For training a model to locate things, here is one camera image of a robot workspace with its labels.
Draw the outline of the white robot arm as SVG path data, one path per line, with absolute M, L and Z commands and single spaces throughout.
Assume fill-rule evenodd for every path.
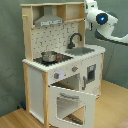
M 128 34 L 122 38 L 112 35 L 114 25 L 118 22 L 114 13 L 100 10 L 96 0 L 84 0 L 84 13 L 85 28 L 92 30 L 96 25 L 94 35 L 97 39 L 128 46 Z

